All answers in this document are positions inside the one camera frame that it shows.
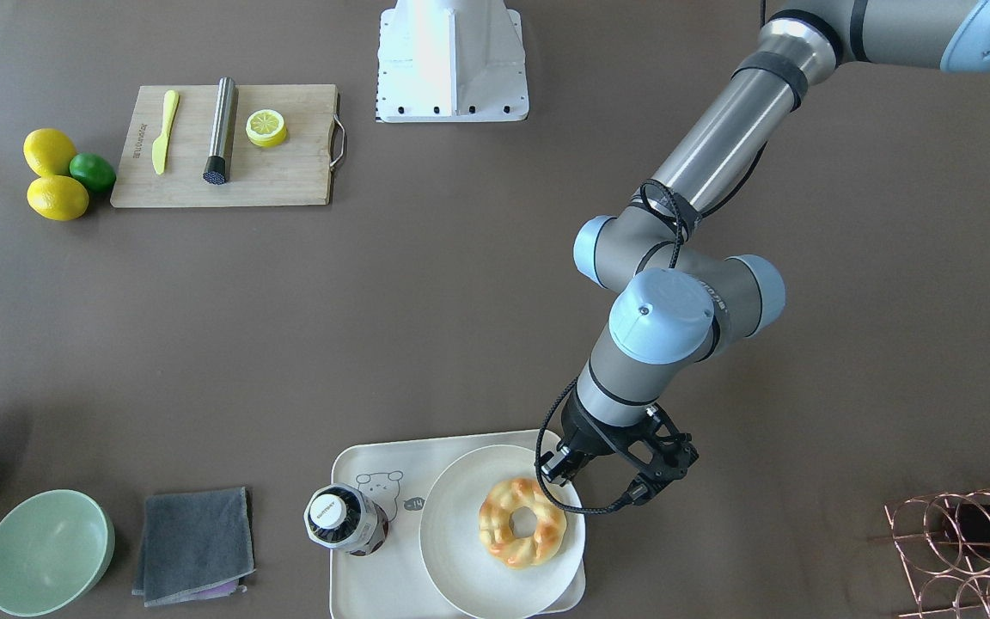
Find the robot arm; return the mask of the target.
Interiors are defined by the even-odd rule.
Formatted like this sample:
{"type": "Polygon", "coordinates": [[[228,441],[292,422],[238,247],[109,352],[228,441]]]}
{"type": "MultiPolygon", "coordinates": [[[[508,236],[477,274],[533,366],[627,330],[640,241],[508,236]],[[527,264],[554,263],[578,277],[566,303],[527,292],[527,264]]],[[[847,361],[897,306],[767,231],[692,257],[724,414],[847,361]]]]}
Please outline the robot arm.
{"type": "Polygon", "coordinates": [[[680,369],[777,320],[785,282],[761,257],[714,260],[687,245],[810,88],[851,62],[990,71],[990,1],[786,1],[763,20],[755,50],[628,207],[575,238],[577,269],[616,299],[560,397],[560,442],[535,456],[543,481],[563,485],[592,459],[620,455],[635,475],[618,503],[639,505],[696,461],[657,399],[680,369]]]}

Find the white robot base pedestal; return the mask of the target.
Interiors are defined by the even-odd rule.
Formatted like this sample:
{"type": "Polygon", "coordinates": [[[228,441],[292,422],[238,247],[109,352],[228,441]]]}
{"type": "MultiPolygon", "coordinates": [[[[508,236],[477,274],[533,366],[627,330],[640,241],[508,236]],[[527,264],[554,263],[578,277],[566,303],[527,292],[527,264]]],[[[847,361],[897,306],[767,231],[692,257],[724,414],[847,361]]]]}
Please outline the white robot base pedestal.
{"type": "Polygon", "coordinates": [[[378,122],[528,118],[522,17],[503,1],[398,1],[380,15],[377,58],[378,122]]]}

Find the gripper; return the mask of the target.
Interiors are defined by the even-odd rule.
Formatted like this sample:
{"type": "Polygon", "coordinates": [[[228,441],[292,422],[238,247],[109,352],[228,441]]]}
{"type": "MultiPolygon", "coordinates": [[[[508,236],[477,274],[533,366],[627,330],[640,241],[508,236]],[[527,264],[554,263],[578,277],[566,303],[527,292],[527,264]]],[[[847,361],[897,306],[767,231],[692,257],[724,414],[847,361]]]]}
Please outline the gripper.
{"type": "Polygon", "coordinates": [[[549,483],[564,486],[597,456],[617,453],[630,443],[632,426],[612,426],[590,415],[582,403],[577,387],[566,397],[560,423],[563,430],[557,451],[540,457],[540,474],[549,483]]]}

